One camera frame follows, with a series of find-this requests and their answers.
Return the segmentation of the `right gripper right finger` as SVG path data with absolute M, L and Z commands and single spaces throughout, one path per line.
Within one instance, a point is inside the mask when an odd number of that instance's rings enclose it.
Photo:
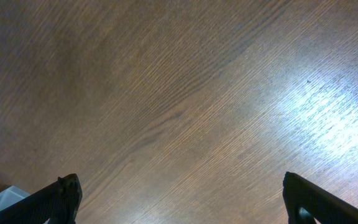
M 289 224 L 358 223 L 358 208 L 293 172 L 285 173 L 283 199 Z

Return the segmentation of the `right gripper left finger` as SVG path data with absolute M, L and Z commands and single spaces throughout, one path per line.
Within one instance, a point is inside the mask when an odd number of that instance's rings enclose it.
M 76 174 L 56 182 L 0 211 L 0 224 L 75 224 L 82 199 Z

